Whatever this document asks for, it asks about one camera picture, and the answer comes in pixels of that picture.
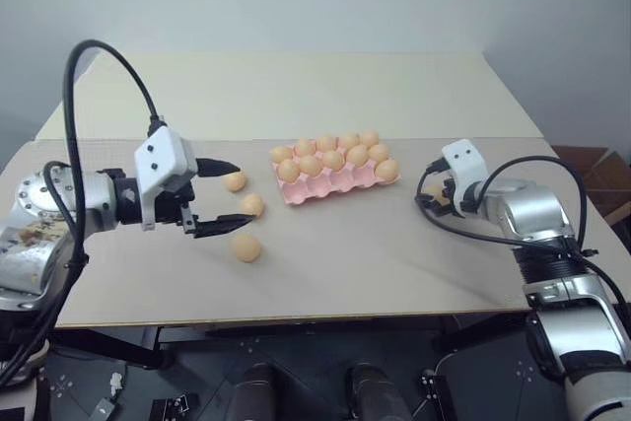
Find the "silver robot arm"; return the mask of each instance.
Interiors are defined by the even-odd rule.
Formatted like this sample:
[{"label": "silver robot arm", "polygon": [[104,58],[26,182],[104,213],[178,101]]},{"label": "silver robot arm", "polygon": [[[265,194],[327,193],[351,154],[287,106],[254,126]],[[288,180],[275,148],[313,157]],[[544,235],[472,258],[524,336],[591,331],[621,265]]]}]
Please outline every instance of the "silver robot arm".
[{"label": "silver robot arm", "polygon": [[532,181],[498,178],[480,201],[488,173],[468,140],[444,147],[430,172],[448,176],[441,195],[417,195],[425,212],[484,219],[506,239],[555,249],[513,249],[533,309],[526,319],[530,351],[545,376],[564,384],[573,421],[631,419],[629,334],[598,276],[573,257],[580,251],[575,233],[554,193]]}]

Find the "pink egg carton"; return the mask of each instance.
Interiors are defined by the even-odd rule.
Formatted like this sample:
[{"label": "pink egg carton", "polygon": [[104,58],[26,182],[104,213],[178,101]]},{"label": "pink egg carton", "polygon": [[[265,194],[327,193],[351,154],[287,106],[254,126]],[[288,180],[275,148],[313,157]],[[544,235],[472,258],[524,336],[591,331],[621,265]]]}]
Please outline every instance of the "pink egg carton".
[{"label": "pink egg carton", "polygon": [[[290,150],[294,150],[292,145],[288,145]],[[337,147],[337,151],[346,156],[346,148]],[[316,151],[314,156],[321,160],[323,152]],[[300,161],[295,153],[292,160],[296,163]],[[286,204],[299,205],[305,202],[310,197],[326,197],[331,192],[348,192],[354,187],[371,187],[375,184],[391,184],[398,181],[401,175],[398,175],[392,181],[386,182],[382,177],[375,176],[375,168],[378,163],[375,160],[369,159],[365,165],[358,167],[352,163],[345,162],[344,167],[335,172],[331,168],[324,167],[321,173],[317,176],[310,176],[305,173],[300,173],[298,179],[294,182],[285,182],[278,178],[276,173],[278,164],[272,162],[274,167],[274,174],[278,180],[278,186],[280,187]]]}]

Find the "floor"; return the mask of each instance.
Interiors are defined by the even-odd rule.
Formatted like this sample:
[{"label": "floor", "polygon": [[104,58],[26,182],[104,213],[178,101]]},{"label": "floor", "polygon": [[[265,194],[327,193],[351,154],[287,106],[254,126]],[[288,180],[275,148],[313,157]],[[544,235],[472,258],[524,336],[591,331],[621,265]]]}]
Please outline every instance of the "floor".
[{"label": "floor", "polygon": [[[131,329],[111,329],[129,340]],[[112,421],[149,419],[152,400],[196,393],[199,406],[185,419],[223,420],[233,386],[256,362],[278,369],[280,418],[292,421],[347,419],[344,375],[358,362],[380,366],[399,387],[410,409],[422,400],[419,375],[440,357],[433,330],[369,330],[283,336],[215,338],[172,344],[175,363],[163,371],[129,367]],[[120,362],[55,349],[45,373],[52,384],[52,420],[84,421],[109,396]],[[457,419],[566,420],[563,390],[536,370],[523,334],[455,353],[441,364],[455,400]],[[436,419],[431,404],[414,419]]]}]

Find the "table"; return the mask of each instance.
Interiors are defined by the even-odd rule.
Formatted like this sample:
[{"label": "table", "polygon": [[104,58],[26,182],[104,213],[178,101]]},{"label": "table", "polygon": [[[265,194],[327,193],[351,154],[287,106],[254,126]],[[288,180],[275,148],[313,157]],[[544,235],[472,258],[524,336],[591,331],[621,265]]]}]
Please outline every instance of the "table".
[{"label": "table", "polygon": [[[140,54],[128,56],[159,112],[199,157],[229,160],[249,176],[233,195],[218,179],[197,178],[193,209],[202,219],[235,212],[256,191],[262,218],[244,232],[260,238],[254,264],[235,261],[230,236],[193,240],[175,226],[139,226],[92,236],[91,262],[58,327],[185,325],[331,317],[439,315],[526,308],[510,250],[434,228],[412,196],[442,146],[466,136],[489,169],[516,156],[553,152],[480,55]],[[85,170],[133,173],[147,114],[112,61],[99,56],[77,85]],[[314,113],[321,107],[323,113]],[[9,196],[23,175],[64,159],[56,111],[0,176]],[[311,201],[282,202],[268,150],[292,138],[376,128],[401,164],[401,181]],[[551,186],[570,219],[576,190],[561,169],[515,167]],[[6,214],[10,200],[0,204]],[[590,205],[586,246],[631,294],[631,258]],[[497,233],[475,221],[468,229]]]}]

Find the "egg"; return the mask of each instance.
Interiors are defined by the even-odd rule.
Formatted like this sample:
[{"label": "egg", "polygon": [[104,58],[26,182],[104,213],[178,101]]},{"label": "egg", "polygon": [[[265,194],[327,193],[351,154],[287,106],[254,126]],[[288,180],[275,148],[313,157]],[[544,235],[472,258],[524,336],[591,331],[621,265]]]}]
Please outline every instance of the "egg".
[{"label": "egg", "polygon": [[315,141],[315,147],[320,152],[328,152],[337,148],[337,139],[330,135],[322,135]]},{"label": "egg", "polygon": [[355,145],[359,145],[359,135],[356,133],[348,133],[339,137],[337,144],[340,147],[344,147],[346,150],[350,150]]},{"label": "egg", "polygon": [[255,261],[261,252],[260,242],[248,234],[237,234],[230,241],[230,251],[241,261]]},{"label": "egg", "polygon": [[377,133],[375,130],[364,132],[359,137],[359,143],[361,143],[362,145],[366,145],[368,148],[371,148],[373,145],[377,145],[379,143],[379,133]]},{"label": "egg", "polygon": [[329,150],[322,155],[322,163],[335,172],[339,172],[344,167],[344,157],[335,150]]},{"label": "egg", "polygon": [[346,161],[357,167],[363,167],[368,162],[368,149],[366,145],[355,145],[346,152]]},{"label": "egg", "polygon": [[300,171],[309,175],[317,176],[322,171],[322,162],[313,155],[306,155],[300,159]]},{"label": "egg", "polygon": [[377,163],[381,163],[383,160],[387,160],[389,157],[390,151],[387,148],[387,145],[384,143],[378,143],[377,145],[373,145],[368,150],[368,156],[371,160],[375,160]]},{"label": "egg", "polygon": [[375,168],[375,176],[380,177],[385,182],[391,182],[398,176],[398,163],[392,159],[379,163]]},{"label": "egg", "polygon": [[288,148],[288,147],[275,147],[275,148],[272,148],[272,150],[269,152],[269,154],[272,157],[272,162],[274,162],[274,163],[280,163],[283,160],[287,160],[288,158],[292,158],[292,156],[294,155],[294,153],[292,152],[291,148]]},{"label": "egg", "polygon": [[300,168],[291,159],[283,160],[276,169],[278,177],[285,182],[294,182],[300,175]]},{"label": "egg", "polygon": [[316,145],[314,145],[310,140],[305,138],[296,142],[294,145],[294,152],[299,157],[305,157],[306,155],[312,155],[316,152]]},{"label": "egg", "polygon": [[259,217],[263,213],[265,202],[255,192],[248,194],[241,200],[241,212]]},{"label": "egg", "polygon": [[247,178],[244,172],[230,173],[225,175],[222,179],[224,186],[231,192],[237,192],[244,188]]}]

